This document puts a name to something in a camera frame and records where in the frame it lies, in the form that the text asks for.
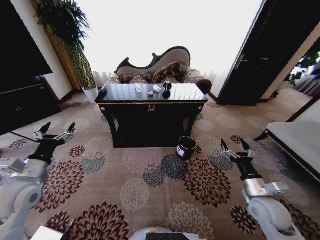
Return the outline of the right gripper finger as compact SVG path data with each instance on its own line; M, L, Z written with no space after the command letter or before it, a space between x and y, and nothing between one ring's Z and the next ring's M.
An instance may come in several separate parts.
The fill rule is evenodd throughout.
M232 150L229 150L226 142L221 138L221 148L222 148L222 155L229 161L235 163L236 159L238 158L238 155L233 152Z
M240 141L241 141L243 149L245 150L245 152L242 153L241 158L252 161L255 157L255 151L252 150L251 147L249 146L249 144L247 142L245 142L243 139L241 139Z

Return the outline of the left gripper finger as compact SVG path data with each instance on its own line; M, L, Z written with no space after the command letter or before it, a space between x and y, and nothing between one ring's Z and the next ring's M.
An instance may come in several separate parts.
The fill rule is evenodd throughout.
M67 143L75 136L75 122L73 122L67 132L62 133L57 137L57 140L60 142Z
M50 139L51 136L47 135L48 130L50 129L51 122L48 122L44 126L40 128L39 131L33 133L33 137L35 141L40 141L43 139Z

